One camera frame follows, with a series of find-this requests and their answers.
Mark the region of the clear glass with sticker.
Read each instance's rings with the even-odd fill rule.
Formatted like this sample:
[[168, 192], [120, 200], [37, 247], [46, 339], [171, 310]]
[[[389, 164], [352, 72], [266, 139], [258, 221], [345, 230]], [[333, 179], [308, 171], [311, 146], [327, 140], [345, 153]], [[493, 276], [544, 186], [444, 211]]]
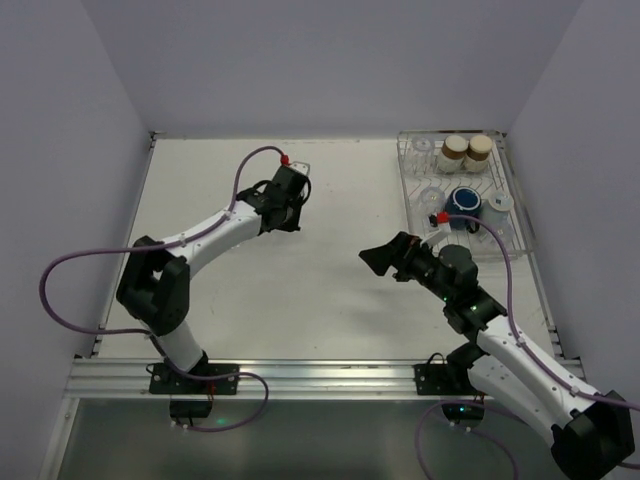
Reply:
[[498, 232], [508, 225], [513, 207], [514, 199], [509, 193], [504, 190], [495, 190], [483, 201], [480, 219]]

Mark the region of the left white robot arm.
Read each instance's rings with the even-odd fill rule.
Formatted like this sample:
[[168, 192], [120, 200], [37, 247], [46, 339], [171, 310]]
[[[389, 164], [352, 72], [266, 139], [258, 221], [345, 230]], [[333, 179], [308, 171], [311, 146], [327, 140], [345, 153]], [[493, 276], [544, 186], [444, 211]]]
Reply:
[[125, 264], [117, 302], [151, 332], [162, 355], [192, 372], [205, 359], [187, 323], [191, 280], [210, 262], [239, 244], [274, 230], [295, 232], [311, 181], [304, 164], [281, 165], [264, 180], [234, 195], [229, 206], [196, 226], [156, 241], [136, 240], [140, 252]]

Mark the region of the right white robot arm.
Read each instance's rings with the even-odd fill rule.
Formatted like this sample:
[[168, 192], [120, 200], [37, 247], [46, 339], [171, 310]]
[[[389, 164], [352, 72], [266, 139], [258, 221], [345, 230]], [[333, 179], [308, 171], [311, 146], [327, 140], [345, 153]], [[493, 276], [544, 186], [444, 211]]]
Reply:
[[480, 286], [467, 248], [434, 251], [400, 232], [359, 257], [376, 275], [393, 269], [396, 281], [415, 281], [443, 301], [449, 325], [467, 340], [458, 364], [471, 386], [531, 427], [567, 478], [601, 479], [634, 453], [630, 403], [586, 383], [530, 339]]

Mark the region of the clear glass rack back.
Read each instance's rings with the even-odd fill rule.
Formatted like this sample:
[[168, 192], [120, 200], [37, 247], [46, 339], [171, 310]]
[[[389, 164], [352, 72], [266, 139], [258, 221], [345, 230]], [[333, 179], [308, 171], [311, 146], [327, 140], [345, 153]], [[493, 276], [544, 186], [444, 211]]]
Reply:
[[422, 176], [430, 165], [433, 144], [424, 135], [411, 136], [407, 142], [403, 160], [403, 171], [407, 175]]

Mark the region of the clear glass beside mug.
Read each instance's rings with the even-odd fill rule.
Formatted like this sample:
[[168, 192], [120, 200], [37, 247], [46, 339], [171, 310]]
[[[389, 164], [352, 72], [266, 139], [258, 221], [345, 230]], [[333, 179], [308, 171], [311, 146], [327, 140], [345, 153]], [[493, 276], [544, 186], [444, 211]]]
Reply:
[[415, 213], [419, 219], [426, 219], [440, 213], [444, 209], [445, 203], [446, 194], [441, 188], [425, 187], [415, 201]]

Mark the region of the dark blue mug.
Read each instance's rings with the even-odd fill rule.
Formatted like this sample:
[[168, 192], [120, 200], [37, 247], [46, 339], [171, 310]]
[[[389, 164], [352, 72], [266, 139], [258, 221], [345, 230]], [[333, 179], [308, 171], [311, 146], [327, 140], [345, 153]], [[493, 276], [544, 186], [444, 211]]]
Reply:
[[449, 215], [452, 230], [464, 230], [475, 234], [480, 225], [476, 222], [482, 207], [479, 193], [466, 186], [455, 188], [447, 197], [444, 211]]

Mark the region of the brown banded cup left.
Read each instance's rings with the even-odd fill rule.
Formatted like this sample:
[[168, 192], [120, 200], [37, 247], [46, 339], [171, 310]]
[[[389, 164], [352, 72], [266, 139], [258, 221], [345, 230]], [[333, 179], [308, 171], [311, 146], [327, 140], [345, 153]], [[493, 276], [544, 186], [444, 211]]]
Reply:
[[466, 156], [468, 141], [460, 135], [447, 136], [436, 158], [437, 168], [444, 173], [453, 173], [461, 168]]

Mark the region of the brown banded cup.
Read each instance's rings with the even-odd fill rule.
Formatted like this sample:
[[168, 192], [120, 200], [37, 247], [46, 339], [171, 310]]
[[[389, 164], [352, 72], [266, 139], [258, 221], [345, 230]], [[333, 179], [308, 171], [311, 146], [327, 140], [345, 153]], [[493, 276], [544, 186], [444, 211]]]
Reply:
[[447, 136], [436, 158], [437, 168], [444, 173], [453, 173], [461, 168], [466, 156], [468, 141], [460, 135]]
[[489, 156], [493, 149], [493, 140], [487, 135], [475, 135], [466, 150], [464, 168], [472, 173], [484, 171], [489, 164]]

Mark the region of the brown banded cup right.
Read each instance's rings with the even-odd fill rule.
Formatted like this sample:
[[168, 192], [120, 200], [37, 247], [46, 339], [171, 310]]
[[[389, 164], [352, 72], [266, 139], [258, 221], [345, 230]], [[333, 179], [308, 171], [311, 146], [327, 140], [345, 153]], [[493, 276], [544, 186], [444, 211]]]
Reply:
[[484, 171], [489, 164], [489, 156], [493, 149], [493, 140], [487, 135], [475, 135], [466, 150], [464, 168], [472, 173]]

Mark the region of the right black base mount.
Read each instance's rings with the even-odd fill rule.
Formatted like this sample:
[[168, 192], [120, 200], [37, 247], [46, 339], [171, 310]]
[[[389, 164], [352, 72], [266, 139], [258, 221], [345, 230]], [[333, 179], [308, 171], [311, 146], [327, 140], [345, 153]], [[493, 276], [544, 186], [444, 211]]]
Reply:
[[[449, 363], [442, 353], [433, 353], [426, 361], [414, 364], [413, 372], [418, 396], [466, 397], [477, 404], [484, 402], [485, 394], [471, 385], [466, 370]], [[440, 410], [454, 426], [473, 429], [484, 419], [483, 409], [459, 403], [442, 405]]]

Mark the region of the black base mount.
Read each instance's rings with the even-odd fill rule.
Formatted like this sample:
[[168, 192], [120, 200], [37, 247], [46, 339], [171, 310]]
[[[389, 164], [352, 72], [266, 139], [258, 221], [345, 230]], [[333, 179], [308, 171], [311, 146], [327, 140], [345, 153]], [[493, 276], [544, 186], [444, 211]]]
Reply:
[[149, 393], [169, 395], [170, 418], [190, 426], [211, 414], [216, 396], [232, 396], [237, 393], [238, 364], [201, 363], [194, 368], [192, 375], [210, 377], [228, 374], [222, 380], [207, 382], [179, 375], [166, 363], [149, 364], [146, 371], [151, 376]]
[[[466, 370], [449, 363], [442, 353], [433, 353], [426, 361], [414, 364], [413, 372], [418, 396], [466, 397], [477, 404], [484, 402], [485, 394], [471, 385]], [[483, 409], [459, 403], [442, 405], [440, 410], [454, 426], [473, 429], [484, 419]]]

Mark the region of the aluminium mounting rail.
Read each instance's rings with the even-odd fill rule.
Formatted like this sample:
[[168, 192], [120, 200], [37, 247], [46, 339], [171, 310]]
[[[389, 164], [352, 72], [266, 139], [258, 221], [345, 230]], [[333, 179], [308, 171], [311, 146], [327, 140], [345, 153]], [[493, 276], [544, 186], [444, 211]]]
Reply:
[[[204, 395], [154, 394], [151, 359], [76, 360], [64, 396], [74, 399], [204, 400]], [[256, 374], [271, 400], [417, 399], [414, 360], [238, 360], [241, 372]]]

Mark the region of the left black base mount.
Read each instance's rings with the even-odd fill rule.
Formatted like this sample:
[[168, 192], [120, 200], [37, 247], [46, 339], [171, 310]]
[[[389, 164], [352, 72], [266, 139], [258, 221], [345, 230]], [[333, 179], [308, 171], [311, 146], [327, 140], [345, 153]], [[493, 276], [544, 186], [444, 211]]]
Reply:
[[169, 395], [170, 418], [190, 426], [211, 414], [216, 396], [232, 396], [237, 393], [238, 364], [201, 363], [194, 368], [192, 375], [210, 377], [228, 374], [222, 380], [207, 382], [179, 375], [166, 363], [149, 364], [146, 371], [151, 376], [149, 393]]

